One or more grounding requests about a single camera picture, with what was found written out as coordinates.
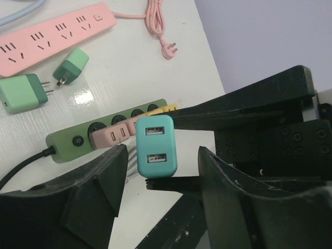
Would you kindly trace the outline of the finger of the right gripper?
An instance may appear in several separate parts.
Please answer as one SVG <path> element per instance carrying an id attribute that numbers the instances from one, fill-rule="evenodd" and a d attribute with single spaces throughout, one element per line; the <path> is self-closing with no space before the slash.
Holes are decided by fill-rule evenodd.
<path id="1" fill-rule="evenodd" d="M 322 185 L 318 177 L 257 177 L 257 180 L 272 187 L 300 193 Z M 173 191 L 202 199 L 199 178 L 197 176 L 164 177 L 146 179 L 148 190 Z"/>

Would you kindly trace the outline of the small green charger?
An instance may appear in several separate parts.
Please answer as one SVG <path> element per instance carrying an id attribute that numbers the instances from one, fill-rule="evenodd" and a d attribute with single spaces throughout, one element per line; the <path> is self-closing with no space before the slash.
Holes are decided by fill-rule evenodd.
<path id="1" fill-rule="evenodd" d="M 75 81 L 88 61 L 89 56 L 85 52 L 80 48 L 73 49 L 53 73 L 53 77 L 58 81 L 57 86 L 69 85 Z"/>

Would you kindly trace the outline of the teal charger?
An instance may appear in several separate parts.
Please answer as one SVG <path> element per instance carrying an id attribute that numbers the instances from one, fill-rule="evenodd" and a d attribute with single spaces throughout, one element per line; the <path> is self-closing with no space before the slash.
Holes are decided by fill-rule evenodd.
<path id="1" fill-rule="evenodd" d="M 168 115 L 148 116 L 136 123 L 137 169 L 145 178 L 171 177 L 177 171 L 174 122 Z"/>

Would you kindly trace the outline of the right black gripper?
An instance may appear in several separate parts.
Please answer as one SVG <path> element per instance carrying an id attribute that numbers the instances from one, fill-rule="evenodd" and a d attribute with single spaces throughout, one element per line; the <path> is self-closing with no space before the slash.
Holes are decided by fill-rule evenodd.
<path id="1" fill-rule="evenodd" d="M 248 175 L 331 178 L 331 105 L 303 65 L 168 115 L 176 129 L 218 130 L 217 155 Z"/>

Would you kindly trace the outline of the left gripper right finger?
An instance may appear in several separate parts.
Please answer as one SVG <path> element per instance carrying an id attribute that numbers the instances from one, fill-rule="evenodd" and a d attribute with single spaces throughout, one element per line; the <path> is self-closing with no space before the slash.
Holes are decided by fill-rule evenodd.
<path id="1" fill-rule="evenodd" d="M 198 151 L 211 248 L 331 248 L 331 185 L 316 177 L 251 177 Z"/>

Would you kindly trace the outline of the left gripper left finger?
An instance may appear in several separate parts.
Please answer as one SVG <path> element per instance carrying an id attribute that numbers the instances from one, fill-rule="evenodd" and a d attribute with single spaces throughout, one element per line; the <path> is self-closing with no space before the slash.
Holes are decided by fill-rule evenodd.
<path id="1" fill-rule="evenodd" d="M 1 194 L 1 248 L 107 248 L 128 157 L 116 145 L 29 190 Z"/>

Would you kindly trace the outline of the pink charger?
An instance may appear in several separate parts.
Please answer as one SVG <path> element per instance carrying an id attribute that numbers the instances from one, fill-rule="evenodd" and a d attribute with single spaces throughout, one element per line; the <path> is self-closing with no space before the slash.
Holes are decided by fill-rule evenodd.
<path id="1" fill-rule="evenodd" d="M 130 136 L 134 136 L 136 134 L 136 123 L 137 123 L 138 119 L 140 119 L 140 118 L 141 118 L 141 116 L 135 116 L 135 117 L 125 120 L 125 124 L 127 126 Z"/>
<path id="2" fill-rule="evenodd" d="M 92 132 L 89 135 L 90 142 L 94 149 L 113 147 L 130 137 L 127 126 L 124 123 L 115 124 Z"/>

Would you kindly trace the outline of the yellow charger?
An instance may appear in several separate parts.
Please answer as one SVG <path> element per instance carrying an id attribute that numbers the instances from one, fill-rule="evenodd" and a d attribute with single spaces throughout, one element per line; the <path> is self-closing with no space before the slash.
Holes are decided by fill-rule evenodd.
<path id="1" fill-rule="evenodd" d="M 152 111 L 145 113 L 145 116 L 152 116 L 152 115 L 161 114 L 161 113 L 164 113 L 163 109 L 158 108 L 158 109 L 154 109 Z"/>
<path id="2" fill-rule="evenodd" d="M 164 106 L 162 109 L 163 109 L 164 112 L 171 112 L 171 111 L 177 110 L 178 105 L 177 104 L 171 104 L 171 105 Z"/>

